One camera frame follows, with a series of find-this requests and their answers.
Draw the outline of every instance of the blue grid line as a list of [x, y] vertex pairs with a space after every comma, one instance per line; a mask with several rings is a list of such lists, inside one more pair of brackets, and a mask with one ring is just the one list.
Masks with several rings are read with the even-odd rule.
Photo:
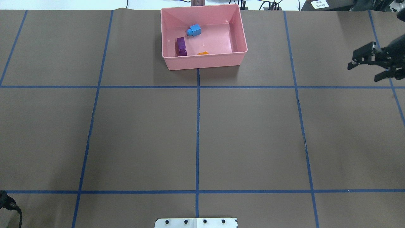
[[197, 132], [196, 132], [196, 218], [199, 217], [200, 189], [200, 69], [197, 69]]
[[9, 67], [11, 56], [13, 56], [14, 48], [15, 48], [15, 45], [17, 44], [18, 37], [20, 36], [21, 30], [23, 28], [25, 18], [27, 17], [27, 13], [28, 13], [28, 10], [26, 10], [24, 13], [24, 17], [21, 21], [20, 28], [18, 29], [17, 36], [15, 37], [13, 46], [11, 47], [9, 58], [7, 59], [6, 66], [4, 67], [3, 74], [1, 75], [1, 78], [0, 78], [0, 86], [3, 83], [4, 77], [6, 76], [7, 68]]
[[[98, 88], [98, 86], [0, 86], [0, 88]], [[197, 86], [100, 86], [100, 88], [173, 88], [196, 89]], [[405, 86], [200, 86], [200, 89], [405, 89]]]
[[299, 114], [299, 117], [300, 117], [301, 133], [302, 133], [303, 139], [304, 139], [305, 157], [306, 157], [306, 160], [307, 160], [307, 171], [308, 171], [308, 178], [309, 178], [309, 186], [310, 186], [310, 188], [311, 188], [313, 214], [314, 214], [314, 217], [315, 217], [315, 225], [316, 225], [316, 228], [319, 228], [318, 211], [317, 211], [317, 209], [316, 209], [315, 193], [314, 193], [314, 191], [313, 191], [312, 174], [311, 174], [311, 164], [309, 163], [307, 139], [306, 139], [306, 137], [305, 137], [304, 122], [303, 122], [303, 117], [302, 117], [302, 112], [301, 112], [301, 104], [300, 104], [300, 100], [299, 100], [298, 87], [297, 87], [297, 80], [296, 80], [296, 77], [295, 77], [294, 60], [293, 60], [293, 57], [292, 57], [291, 42], [290, 42], [290, 34], [289, 34], [289, 32], [288, 32], [287, 14], [286, 14], [285, 11], [283, 11], [283, 13], [284, 13], [284, 23], [285, 23], [285, 26], [286, 26], [288, 51], [289, 51], [289, 53], [290, 53], [290, 62], [291, 62], [292, 77], [293, 77], [293, 79], [294, 79], [295, 96], [296, 96], [296, 99], [297, 99], [298, 114]]
[[101, 85], [101, 79], [102, 79], [102, 73], [104, 69], [104, 62], [105, 62], [105, 56], [107, 54], [107, 47], [108, 47], [108, 40], [110, 37], [110, 31], [111, 31], [111, 23], [113, 21], [113, 15], [114, 15], [114, 10], [111, 10], [111, 15], [110, 15], [110, 22], [108, 25], [108, 31], [107, 31], [107, 38], [105, 40], [105, 46], [104, 46], [104, 53], [101, 61], [101, 68], [100, 68], [100, 75], [98, 77], [98, 85], [97, 85], [97, 92], [96, 92], [96, 97], [94, 99], [94, 106], [93, 106], [93, 112], [92, 112], [92, 119], [90, 121], [90, 129], [89, 129], [89, 135], [87, 137], [87, 144], [86, 144], [86, 150], [84, 153], [84, 159], [83, 159], [83, 166], [81, 169], [81, 175], [80, 175], [80, 182], [79, 182], [79, 190], [77, 193], [77, 198], [76, 198], [76, 206], [75, 206], [75, 212], [73, 214], [73, 220], [72, 220], [72, 228], [75, 228], [76, 225], [76, 218], [77, 218], [77, 212], [79, 210], [79, 203], [80, 203], [80, 196], [81, 196], [81, 189], [83, 186], [83, 178], [84, 178], [84, 173], [86, 170], [86, 163], [87, 163], [87, 156], [89, 153], [89, 147], [90, 147], [90, 137], [92, 135], [92, 130], [93, 130], [93, 123], [94, 123], [94, 114], [96, 112], [96, 106], [98, 102], [98, 95], [100, 93], [100, 85]]
[[[377, 47], [378, 47], [378, 48], [381, 48], [381, 47], [380, 47], [380, 44], [379, 44], [379, 41], [378, 41], [377, 33], [376, 33], [376, 31], [375, 31], [373, 16], [371, 15], [371, 11], [370, 11], [370, 10], [369, 10], [369, 17], [370, 17], [371, 27], [373, 28], [373, 33], [374, 33], [375, 42], [376, 42], [376, 44], [377, 44]], [[403, 123], [403, 125], [404, 125], [404, 127], [405, 127], [405, 118], [404, 118], [404, 114], [403, 114], [403, 112], [402, 112], [401, 104], [399, 103], [398, 97], [397, 97], [396, 92], [395, 92], [395, 86], [394, 86], [394, 84], [392, 83], [392, 80], [391, 80], [390, 78], [389, 78], [388, 80], [390, 81], [390, 85], [391, 85], [390, 88], [392, 89], [392, 93], [394, 94], [395, 102], [396, 102], [396, 105], [397, 105], [397, 107], [398, 107], [398, 112], [399, 112], [399, 114], [400, 114], [400, 116], [401, 116], [402, 123]]]
[[[9, 194], [77, 194], [69, 190], [7, 190]], [[82, 190], [81, 194], [291, 194], [311, 193], [312, 190]], [[315, 189], [314, 193], [405, 192], [405, 189]]]

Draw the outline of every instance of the blue toy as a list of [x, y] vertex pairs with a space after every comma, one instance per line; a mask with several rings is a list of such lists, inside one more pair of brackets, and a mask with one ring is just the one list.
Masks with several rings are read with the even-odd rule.
[[198, 36], [199, 34], [201, 34], [201, 28], [198, 24], [192, 25], [190, 26], [189, 29], [187, 29], [187, 35], [188, 36]]

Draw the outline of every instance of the white label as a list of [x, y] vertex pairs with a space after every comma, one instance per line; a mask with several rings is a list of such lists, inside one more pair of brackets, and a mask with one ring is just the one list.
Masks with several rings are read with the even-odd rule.
[[312, 4], [314, 9], [321, 9], [321, 8], [329, 7], [326, 0], [313, 1], [313, 2], [311, 2], [311, 4]]

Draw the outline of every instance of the purple block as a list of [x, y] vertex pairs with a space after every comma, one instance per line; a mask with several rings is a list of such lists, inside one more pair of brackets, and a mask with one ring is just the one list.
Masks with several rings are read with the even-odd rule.
[[177, 46], [179, 47], [179, 55], [187, 56], [187, 50], [185, 49], [184, 37], [177, 38]]

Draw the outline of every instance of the pink bin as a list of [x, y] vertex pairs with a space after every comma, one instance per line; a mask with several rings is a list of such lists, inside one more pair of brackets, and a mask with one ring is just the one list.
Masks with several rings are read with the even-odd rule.
[[[169, 70], [236, 66], [247, 52], [237, 4], [163, 8], [160, 18], [162, 56]], [[186, 31], [194, 24], [200, 25], [201, 34], [189, 37]], [[179, 56], [177, 37], [184, 37], [187, 56]]]

